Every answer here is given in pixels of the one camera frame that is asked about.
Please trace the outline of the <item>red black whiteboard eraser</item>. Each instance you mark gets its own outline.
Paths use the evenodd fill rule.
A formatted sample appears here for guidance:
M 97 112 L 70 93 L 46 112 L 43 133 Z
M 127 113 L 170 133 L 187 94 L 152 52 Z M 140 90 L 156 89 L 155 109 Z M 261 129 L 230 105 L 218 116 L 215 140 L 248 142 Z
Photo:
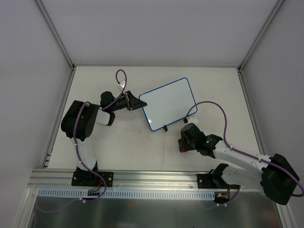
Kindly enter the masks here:
M 187 152 L 187 150 L 183 147 L 183 140 L 182 139 L 178 140 L 178 144 L 179 144 L 179 151 L 181 153 Z

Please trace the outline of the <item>blue framed whiteboard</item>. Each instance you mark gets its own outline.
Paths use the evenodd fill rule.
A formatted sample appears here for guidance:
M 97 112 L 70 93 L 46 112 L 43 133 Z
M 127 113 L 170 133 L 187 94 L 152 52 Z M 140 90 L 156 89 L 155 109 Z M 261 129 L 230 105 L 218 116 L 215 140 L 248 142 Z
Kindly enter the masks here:
M 145 92 L 139 99 L 147 104 L 142 110 L 153 132 L 182 120 L 187 113 L 192 115 L 198 111 L 186 77 Z

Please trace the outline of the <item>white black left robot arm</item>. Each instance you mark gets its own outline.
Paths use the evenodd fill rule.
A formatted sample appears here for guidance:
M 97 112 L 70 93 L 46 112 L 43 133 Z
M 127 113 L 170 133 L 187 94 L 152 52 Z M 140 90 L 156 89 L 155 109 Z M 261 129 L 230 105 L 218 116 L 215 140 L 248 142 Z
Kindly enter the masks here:
M 103 92 L 99 105 L 73 101 L 63 117 L 61 130 L 71 139 L 78 158 L 77 170 L 85 171 L 82 178 L 88 185 L 95 185 L 99 181 L 97 160 L 88 139 L 94 126 L 111 126 L 115 120 L 115 111 L 133 111 L 145 106 L 147 103 L 136 98 L 131 91 L 123 92 L 118 98 L 109 91 Z

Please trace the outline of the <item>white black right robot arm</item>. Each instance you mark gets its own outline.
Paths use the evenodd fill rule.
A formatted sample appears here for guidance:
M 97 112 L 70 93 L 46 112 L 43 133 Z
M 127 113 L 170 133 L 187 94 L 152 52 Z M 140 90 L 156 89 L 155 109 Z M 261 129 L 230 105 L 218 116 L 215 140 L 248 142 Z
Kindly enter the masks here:
M 223 160 L 210 181 L 218 188 L 238 185 L 263 192 L 270 200 L 287 205 L 300 180 L 287 159 L 280 155 L 252 155 L 214 134 L 205 135 L 189 123 L 180 131 L 180 152 L 197 151 L 202 156 Z

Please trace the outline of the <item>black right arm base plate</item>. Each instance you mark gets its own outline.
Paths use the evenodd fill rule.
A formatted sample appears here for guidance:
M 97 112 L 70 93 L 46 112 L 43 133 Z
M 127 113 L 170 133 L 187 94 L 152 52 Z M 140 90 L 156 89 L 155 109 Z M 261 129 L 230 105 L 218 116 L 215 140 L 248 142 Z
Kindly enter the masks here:
M 227 184 L 223 179 L 223 174 L 219 173 L 198 173 L 196 174 L 197 186 L 199 189 L 228 189 L 233 190 L 239 188 L 239 185 Z

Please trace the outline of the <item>aluminium right side rail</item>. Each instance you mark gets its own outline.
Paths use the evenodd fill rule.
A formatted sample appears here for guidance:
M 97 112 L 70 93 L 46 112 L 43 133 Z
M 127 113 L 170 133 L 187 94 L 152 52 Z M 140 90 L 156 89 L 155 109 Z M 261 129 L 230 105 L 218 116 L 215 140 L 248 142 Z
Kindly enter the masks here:
M 257 142 L 257 145 L 258 145 L 259 152 L 262 155 L 266 155 L 264 142 L 263 142 L 262 136 L 260 134 L 257 118 L 255 117 L 255 112 L 254 112 L 252 103 L 250 101 L 249 92 L 248 92 L 246 84 L 245 84 L 245 79 L 244 79 L 244 76 L 243 76 L 242 72 L 238 68 L 237 68 L 237 74 L 238 74 L 239 82 L 240 82 L 240 85 L 241 85 L 241 88 L 242 88 L 242 91 L 243 91 L 243 95 L 244 95 L 244 98 L 245 98 L 247 109 L 248 109 L 248 112 L 249 112 L 249 116 L 250 116 L 250 120 L 251 120 L 251 124 L 252 124 L 252 127 L 253 127 L 253 131 L 254 131 L 254 135 L 255 135 L 255 138 L 256 138 L 256 142 Z

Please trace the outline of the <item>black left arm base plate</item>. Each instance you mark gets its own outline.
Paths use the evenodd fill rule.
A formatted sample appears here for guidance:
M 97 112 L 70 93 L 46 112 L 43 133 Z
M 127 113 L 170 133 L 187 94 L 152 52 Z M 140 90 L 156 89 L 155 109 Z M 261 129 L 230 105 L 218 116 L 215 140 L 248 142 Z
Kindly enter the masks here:
M 107 187 L 113 186 L 114 173 L 108 171 L 98 171 L 98 174 L 103 177 Z M 72 177 L 71 185 L 77 187 L 97 187 L 101 178 L 95 174 L 77 168 Z

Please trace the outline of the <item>aluminium left side rail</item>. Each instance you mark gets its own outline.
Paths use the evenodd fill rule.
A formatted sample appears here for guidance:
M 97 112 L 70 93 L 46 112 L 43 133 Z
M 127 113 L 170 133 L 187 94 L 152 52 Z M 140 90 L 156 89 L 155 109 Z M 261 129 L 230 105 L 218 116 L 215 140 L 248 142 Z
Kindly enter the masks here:
M 67 102 L 67 97 L 68 97 L 68 94 L 69 94 L 69 91 L 70 91 L 70 88 L 71 88 L 71 85 L 72 85 L 72 82 L 73 82 L 73 79 L 74 79 L 75 71 L 76 71 L 76 67 L 74 67 L 71 70 L 71 72 L 69 74 L 69 77 L 68 77 L 68 80 L 67 80 L 67 83 L 64 87 L 64 91 L 63 91 L 63 94 L 62 94 L 62 97 L 61 97 L 61 100 L 60 100 L 60 103 L 59 103 L 59 107 L 58 107 L 58 110 L 56 112 L 54 124 L 52 126 L 50 136 L 49 136 L 49 139 L 47 141 L 44 156 L 41 160 L 41 165 L 40 165 L 41 169 L 43 169 L 45 167 L 48 167 L 46 165 L 46 163 L 48 163 L 48 157 L 51 155 L 52 150 L 53 150 L 53 146 L 54 146 L 54 143 L 55 143 L 55 140 L 56 140 L 57 132 L 58 132 L 58 129 L 60 127 L 61 118 L 62 118 L 64 108 L 65 108 L 65 105 L 66 105 L 66 102 Z

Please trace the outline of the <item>aluminium frame rail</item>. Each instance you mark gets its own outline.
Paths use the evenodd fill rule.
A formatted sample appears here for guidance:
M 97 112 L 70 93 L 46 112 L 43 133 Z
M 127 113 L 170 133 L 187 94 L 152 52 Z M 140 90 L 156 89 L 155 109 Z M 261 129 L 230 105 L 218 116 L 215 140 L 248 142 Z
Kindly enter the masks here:
M 208 172 L 195 171 L 108 171 L 114 173 L 110 189 L 133 190 L 198 190 L 196 174 Z M 87 188 L 72 186 L 74 170 L 34 169 L 28 187 Z

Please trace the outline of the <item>aluminium left corner post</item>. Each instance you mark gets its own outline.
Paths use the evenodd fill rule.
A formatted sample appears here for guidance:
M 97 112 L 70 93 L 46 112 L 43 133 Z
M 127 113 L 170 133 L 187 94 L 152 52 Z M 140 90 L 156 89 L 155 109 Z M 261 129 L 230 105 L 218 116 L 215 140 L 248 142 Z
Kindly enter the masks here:
M 63 41 L 62 41 L 62 39 L 61 39 L 61 37 L 60 37 L 60 35 L 59 35 L 59 33 L 58 33 L 58 31 L 57 31 L 57 29 L 56 29 L 53 21 L 52 21 L 52 18 L 50 17 L 50 15 L 48 13 L 48 11 L 47 11 L 47 9 L 46 9 L 43 1 L 41 1 L 41 0 L 34 0 L 34 3 L 37 6 L 39 12 L 41 13 L 42 18 L 45 21 L 48 29 L 50 30 L 50 33 L 51 33 L 52 37 L 54 38 L 57 46 L 59 47 L 60 52 L 63 55 L 66 63 L 68 64 L 68 66 L 69 66 L 69 68 L 71 70 L 74 70 L 75 64 L 73 63 L 73 61 L 72 61 L 72 59 L 71 59 L 71 57 L 70 57 L 70 55 L 69 55 L 69 53 L 68 53 L 68 51 L 67 51 L 67 49 L 66 49 L 66 47 L 65 47 L 65 45 L 63 43 Z

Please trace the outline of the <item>aluminium corner post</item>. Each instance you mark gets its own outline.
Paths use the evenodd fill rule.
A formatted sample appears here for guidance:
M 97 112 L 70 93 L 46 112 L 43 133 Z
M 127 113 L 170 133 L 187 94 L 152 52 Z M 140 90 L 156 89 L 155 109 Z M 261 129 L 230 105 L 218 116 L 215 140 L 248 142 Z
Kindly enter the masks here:
M 60 37 L 60 35 L 59 35 L 59 33 L 58 33 L 58 31 L 57 31 L 57 29 L 56 29 L 53 21 L 52 21 L 52 18 L 50 17 L 50 15 L 48 13 L 48 11 L 47 11 L 47 9 L 46 9 L 43 1 L 41 1 L 41 0 L 34 0 L 34 3 L 37 6 L 39 12 L 41 13 L 42 18 L 45 21 L 48 29 L 50 30 L 50 33 L 51 33 L 52 37 L 54 38 L 57 46 L 59 47 L 60 52 L 63 55 L 66 63 L 68 64 L 68 66 L 69 66 L 69 68 L 71 70 L 74 70 L 75 64 L 73 63 L 73 61 L 72 61 L 72 59 L 71 59 L 71 57 L 70 57 L 70 55 L 69 55 L 69 53 L 68 53 L 68 51 L 67 51 L 67 49 L 66 49 L 66 47 L 65 47 L 65 45 L 63 43 L 63 41 L 62 41 L 62 39 L 61 39 L 61 37 Z
M 268 28 L 270 27 L 271 23 L 279 13 L 280 9 L 282 8 L 285 0 L 277 0 L 271 9 L 270 13 L 268 14 L 266 20 L 264 21 L 262 27 L 260 28 L 258 34 L 256 35 L 253 43 L 251 44 L 248 52 L 246 53 L 245 57 L 243 58 L 241 64 L 238 67 L 238 72 L 242 72 L 247 63 L 249 62 L 251 56 L 253 55 L 254 51 L 257 49 L 259 43 L 261 42 L 262 38 L 266 34 Z

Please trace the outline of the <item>aluminium right corner post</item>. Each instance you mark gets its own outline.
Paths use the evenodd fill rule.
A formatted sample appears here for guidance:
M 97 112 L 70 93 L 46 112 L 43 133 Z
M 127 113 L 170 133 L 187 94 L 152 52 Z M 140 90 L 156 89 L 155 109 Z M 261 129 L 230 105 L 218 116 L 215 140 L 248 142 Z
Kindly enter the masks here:
M 238 72 L 242 72 L 247 63 L 249 62 L 251 56 L 253 55 L 254 51 L 257 49 L 259 43 L 261 42 L 262 38 L 266 34 L 268 28 L 270 27 L 271 23 L 279 13 L 280 9 L 282 8 L 285 0 L 277 0 L 271 9 L 270 13 L 268 14 L 266 20 L 264 21 L 262 27 L 260 28 L 258 34 L 256 35 L 253 43 L 251 44 L 248 52 L 246 53 L 245 57 L 243 58 L 241 64 L 238 67 Z

